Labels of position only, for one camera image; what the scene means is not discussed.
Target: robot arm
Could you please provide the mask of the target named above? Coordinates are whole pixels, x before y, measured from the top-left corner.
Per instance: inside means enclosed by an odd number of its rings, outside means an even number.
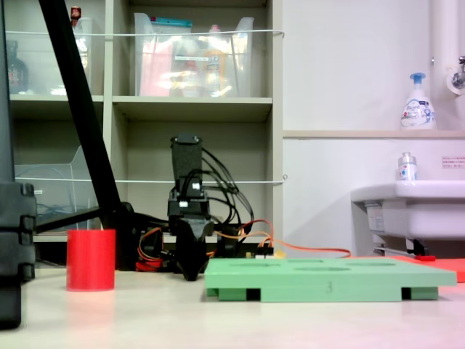
[[[209,199],[202,186],[202,139],[181,134],[171,139],[175,186],[169,194],[169,230],[176,236],[177,266],[188,281],[205,268],[206,236],[214,231]]]

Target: sticker label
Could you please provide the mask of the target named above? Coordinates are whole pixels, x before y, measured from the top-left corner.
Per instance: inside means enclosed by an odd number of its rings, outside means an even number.
[[[188,57],[188,56],[174,56],[175,60],[194,60],[197,62],[208,62],[208,57]]]
[[[383,209],[380,206],[367,207],[370,230],[384,231]]]
[[[405,106],[400,123],[403,127],[425,125],[432,123],[435,115],[432,105],[426,100],[413,99]]]
[[[465,156],[443,156],[443,169],[465,169]]]

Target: white sink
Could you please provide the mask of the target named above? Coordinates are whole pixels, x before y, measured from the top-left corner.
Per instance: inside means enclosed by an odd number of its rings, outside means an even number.
[[[398,181],[360,188],[371,231],[406,239],[465,239],[465,181]]]

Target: blue pump cap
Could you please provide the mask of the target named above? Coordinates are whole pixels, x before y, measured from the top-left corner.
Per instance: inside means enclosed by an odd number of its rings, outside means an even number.
[[[414,84],[421,84],[421,80],[426,78],[426,75],[423,73],[414,73],[410,75],[410,79],[413,80]]]

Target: pump dispenser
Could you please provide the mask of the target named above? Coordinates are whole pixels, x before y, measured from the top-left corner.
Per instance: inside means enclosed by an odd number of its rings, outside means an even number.
[[[436,129],[436,113],[431,100],[426,96],[421,81],[426,77],[423,73],[410,75],[414,89],[405,104],[400,129]]]

